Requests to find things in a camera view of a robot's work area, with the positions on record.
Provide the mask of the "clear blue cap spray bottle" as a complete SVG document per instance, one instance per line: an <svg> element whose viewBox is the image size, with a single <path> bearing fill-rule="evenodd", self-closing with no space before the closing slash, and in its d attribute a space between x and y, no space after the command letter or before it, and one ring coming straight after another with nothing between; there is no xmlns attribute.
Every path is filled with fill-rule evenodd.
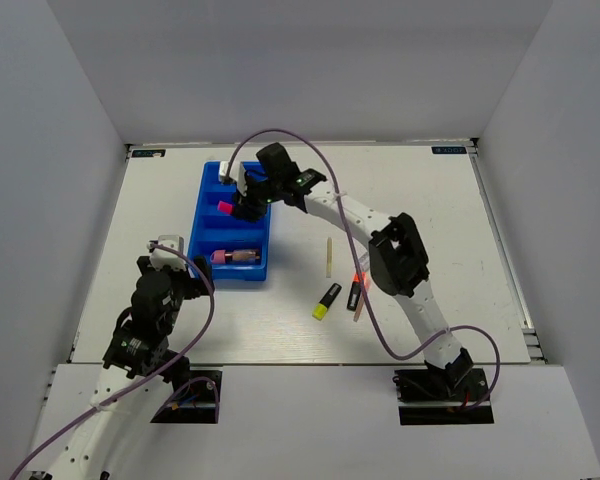
<svg viewBox="0 0 600 480"><path fill-rule="evenodd" d="M369 254L365 252L359 257L359 264L362 270L367 271L370 267Z"/></svg>

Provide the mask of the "orange cap black highlighter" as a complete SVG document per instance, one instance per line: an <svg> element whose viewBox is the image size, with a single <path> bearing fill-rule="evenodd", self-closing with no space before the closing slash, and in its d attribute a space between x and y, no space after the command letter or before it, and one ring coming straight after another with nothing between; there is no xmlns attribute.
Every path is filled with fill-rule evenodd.
<svg viewBox="0 0 600 480"><path fill-rule="evenodd" d="M365 287L366 273L363 272L361 275L355 274L347 297L346 308L349 311L355 311L358 308L360 299L362 298L362 290Z"/></svg>

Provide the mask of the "yellow cap black highlighter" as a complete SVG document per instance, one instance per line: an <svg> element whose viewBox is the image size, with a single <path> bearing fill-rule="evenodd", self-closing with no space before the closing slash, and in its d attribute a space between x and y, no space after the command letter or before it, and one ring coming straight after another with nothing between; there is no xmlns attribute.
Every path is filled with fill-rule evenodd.
<svg viewBox="0 0 600 480"><path fill-rule="evenodd" d="M327 291L319 300L319 302L316 304L312 312L312 317L316 320L321 321L325 317L326 313L328 312L329 308L331 307L341 290L342 286L339 283L333 283L327 289Z"/></svg>

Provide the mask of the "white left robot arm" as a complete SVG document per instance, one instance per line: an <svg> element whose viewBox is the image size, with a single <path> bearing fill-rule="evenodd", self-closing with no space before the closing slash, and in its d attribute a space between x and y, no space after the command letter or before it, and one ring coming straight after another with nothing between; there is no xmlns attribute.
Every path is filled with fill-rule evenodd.
<svg viewBox="0 0 600 480"><path fill-rule="evenodd" d="M62 436L68 439L60 454L49 466L32 470L32 478L111 478L134 428L150 423L166 406L161 394L179 399L196 383L187 354L202 336L196 334L178 352L170 349L168 337L185 301L214 296L211 265L202 256L188 258L157 243L137 265L140 277L116 321L88 406L35 447L13 478Z"/></svg>

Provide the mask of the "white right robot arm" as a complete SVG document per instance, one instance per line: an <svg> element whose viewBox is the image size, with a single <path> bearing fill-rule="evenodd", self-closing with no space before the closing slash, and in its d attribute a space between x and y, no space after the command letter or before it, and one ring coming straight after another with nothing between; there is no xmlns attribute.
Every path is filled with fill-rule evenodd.
<svg viewBox="0 0 600 480"><path fill-rule="evenodd" d="M235 168L231 161L221 167L220 180L236 187L230 215L255 222L271 204L282 202L341 228L351 246L365 246L367 273L406 314L421 343L433 390L446 399L464 391L473 361L436 302L428 254L414 219L406 213L389 216L350 198L334 170L301 170L280 143L265 146L256 158L263 176Z"/></svg>

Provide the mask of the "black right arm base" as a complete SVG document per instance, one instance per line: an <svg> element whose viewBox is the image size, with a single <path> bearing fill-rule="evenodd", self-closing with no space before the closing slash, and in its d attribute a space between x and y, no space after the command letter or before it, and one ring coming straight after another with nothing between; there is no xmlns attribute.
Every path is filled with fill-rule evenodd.
<svg viewBox="0 0 600 480"><path fill-rule="evenodd" d="M459 426L494 423L487 377L474 368L455 390L438 386L426 369L395 370L401 426Z"/></svg>

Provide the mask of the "orange refill tube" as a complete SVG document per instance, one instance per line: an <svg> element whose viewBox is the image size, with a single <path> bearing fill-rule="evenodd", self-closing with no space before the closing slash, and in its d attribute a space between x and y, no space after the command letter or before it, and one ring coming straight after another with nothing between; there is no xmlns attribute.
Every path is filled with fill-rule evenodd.
<svg viewBox="0 0 600 480"><path fill-rule="evenodd" d="M358 304L356 306L354 316L353 316L353 321L355 323L357 323L360 320L360 317L362 315L364 305L365 305L365 300L364 300L365 295L366 295L366 289L361 290L361 293L359 295L359 301L358 301Z"/></svg>

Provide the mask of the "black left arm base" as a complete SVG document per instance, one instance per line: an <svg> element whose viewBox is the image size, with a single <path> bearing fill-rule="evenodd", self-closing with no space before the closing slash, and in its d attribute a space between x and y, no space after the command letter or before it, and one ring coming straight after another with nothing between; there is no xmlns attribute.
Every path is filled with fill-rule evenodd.
<svg viewBox="0 0 600 480"><path fill-rule="evenodd" d="M221 369L193 369L191 380L174 389L151 420L154 424L214 425L218 423L222 391Z"/></svg>

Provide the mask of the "pink cap black highlighter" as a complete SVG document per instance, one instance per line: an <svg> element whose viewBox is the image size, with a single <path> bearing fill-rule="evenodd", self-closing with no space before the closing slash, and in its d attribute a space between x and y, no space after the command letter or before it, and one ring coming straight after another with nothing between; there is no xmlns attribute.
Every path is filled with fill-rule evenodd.
<svg viewBox="0 0 600 480"><path fill-rule="evenodd" d="M217 204L217 210L225 215L232 216L235 209L235 205L225 201L219 201Z"/></svg>

